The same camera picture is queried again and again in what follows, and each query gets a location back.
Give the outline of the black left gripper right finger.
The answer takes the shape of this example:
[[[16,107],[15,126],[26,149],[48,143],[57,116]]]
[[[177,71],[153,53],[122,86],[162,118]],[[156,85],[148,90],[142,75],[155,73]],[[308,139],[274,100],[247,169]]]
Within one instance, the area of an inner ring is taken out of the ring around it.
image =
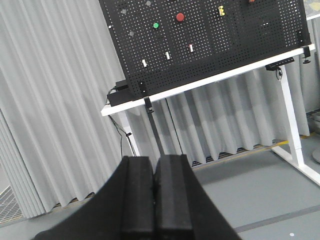
[[[156,239],[240,239],[201,186],[185,154],[160,157],[154,187]]]

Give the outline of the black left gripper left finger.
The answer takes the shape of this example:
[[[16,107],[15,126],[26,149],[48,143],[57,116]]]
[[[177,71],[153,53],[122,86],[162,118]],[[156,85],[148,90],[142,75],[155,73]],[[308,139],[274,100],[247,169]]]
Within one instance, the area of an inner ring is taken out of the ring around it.
[[[124,156],[94,197],[36,240],[150,240],[153,169],[148,157]]]

